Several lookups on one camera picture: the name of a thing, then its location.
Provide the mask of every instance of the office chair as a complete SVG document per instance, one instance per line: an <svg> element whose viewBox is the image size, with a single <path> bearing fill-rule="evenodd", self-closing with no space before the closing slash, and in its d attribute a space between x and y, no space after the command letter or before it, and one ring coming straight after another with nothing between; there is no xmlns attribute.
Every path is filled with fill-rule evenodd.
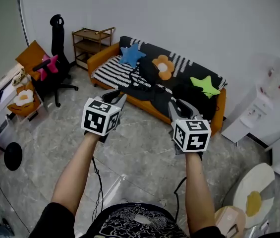
<svg viewBox="0 0 280 238"><path fill-rule="evenodd" d="M66 78L70 78L69 70L70 63L68 62L65 54L64 54L64 20L60 14L54 15L50 24L52 26L52 54L53 56L58 55L58 59L56 62L56 68L58 69L58 73L51 73L48 69L47 65L51 62L50 59L42 62L41 64L35 66L33 71L37 71L40 68L43 68L47 74L47 77L44 81L36 81L33 82L35 89L38 90L39 95L40 89L44 88L44 92L53 91L55 96L55 104L59 108L60 103L58 102L58 89L60 88L73 88L75 91L78 91L78 86L62 84L62 82Z"/></svg>

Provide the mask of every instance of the black sleeve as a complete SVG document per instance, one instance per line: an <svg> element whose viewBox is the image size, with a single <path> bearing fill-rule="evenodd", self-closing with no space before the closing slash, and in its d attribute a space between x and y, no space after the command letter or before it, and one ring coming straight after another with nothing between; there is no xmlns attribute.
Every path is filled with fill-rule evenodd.
<svg viewBox="0 0 280 238"><path fill-rule="evenodd" d="M45 207L30 238L36 237L69 237L74 238L74 215L58 203L50 203Z"/></svg>
<svg viewBox="0 0 280 238"><path fill-rule="evenodd" d="M201 230L198 230L196 233L191 235L191 238L204 238L204 237L211 237L211 238L224 238L217 227L207 227Z"/></svg>

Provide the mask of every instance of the gray tile floor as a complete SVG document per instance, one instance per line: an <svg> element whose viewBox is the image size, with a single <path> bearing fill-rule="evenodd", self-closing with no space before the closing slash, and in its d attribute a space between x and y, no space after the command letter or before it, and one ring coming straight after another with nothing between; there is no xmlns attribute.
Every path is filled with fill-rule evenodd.
<svg viewBox="0 0 280 238"><path fill-rule="evenodd" d="M88 73L80 68L71 71L72 84L79 91L61 90L60 108L53 96L46 98L48 116L34 130L16 124L18 142L23 148L21 167L9 171L0 158L0 219L6 217L16 237L28 237L44 207L51 199L54 185L63 168L82 141L80 121L88 97L101 91L94 88ZM169 137L170 126L127 103L121 125L110 133L105 144L98 143L95 157L104 191L104 207L121 199L150 202L166 199L168 209L176 212L173 191L185 177L185 161L174 158ZM246 170L268 158L263 148L249 138L236 146L219 134L215 135L204 153L203 165L215 208ZM91 166L84 196L76 216L76 236L90 226L99 190L98 177ZM180 212L178 224L187 231L185 214L185 184L179 190ZM280 231L280 177L276 176L275 203L267 217L268 232Z"/></svg>

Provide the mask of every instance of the brown leather couch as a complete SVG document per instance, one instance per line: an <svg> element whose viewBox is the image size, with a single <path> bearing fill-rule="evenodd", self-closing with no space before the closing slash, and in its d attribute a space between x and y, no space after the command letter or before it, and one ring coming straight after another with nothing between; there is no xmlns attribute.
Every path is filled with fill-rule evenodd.
<svg viewBox="0 0 280 238"><path fill-rule="evenodd" d="M119 43L113 44L112 46L100 51L99 53L95 54L91 58L87 60L88 65L88 73L90 80L93 84L97 84L105 89L112 89L112 87L105 85L104 83L94 79L91 77L92 72L96 70L99 66L104 64L109 58L113 56L119 55ZM155 117L163 120L164 122L167 122L170 124L170 119L163 114L161 114L159 111L157 111L151 104L150 101L139 101L138 99L128 95L127 101L132 103L133 105L143 109L144 111L154 115ZM211 135L213 136L217 131L219 131L223 124L224 119L224 107L225 107L225 89L223 88L221 90L221 93L218 95L217 98L217 111L215 113L214 118L211 122Z"/></svg>

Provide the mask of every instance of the person's left arm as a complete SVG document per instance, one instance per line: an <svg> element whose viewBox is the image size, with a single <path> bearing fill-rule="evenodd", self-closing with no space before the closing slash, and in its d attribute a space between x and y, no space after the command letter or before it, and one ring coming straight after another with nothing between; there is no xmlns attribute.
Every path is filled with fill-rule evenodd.
<svg viewBox="0 0 280 238"><path fill-rule="evenodd" d="M84 193L90 163L100 136L88 132L59 177L51 203L44 209L30 237L75 237L75 215Z"/></svg>

